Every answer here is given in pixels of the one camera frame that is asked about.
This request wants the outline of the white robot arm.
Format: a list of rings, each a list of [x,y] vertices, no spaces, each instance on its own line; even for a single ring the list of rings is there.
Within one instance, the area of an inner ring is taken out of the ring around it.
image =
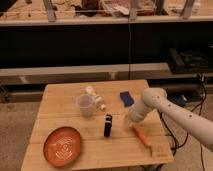
[[[169,101],[163,88],[143,89],[140,99],[128,109],[124,116],[123,124],[129,127],[133,123],[139,123],[154,109],[166,114],[213,152],[213,122]]]

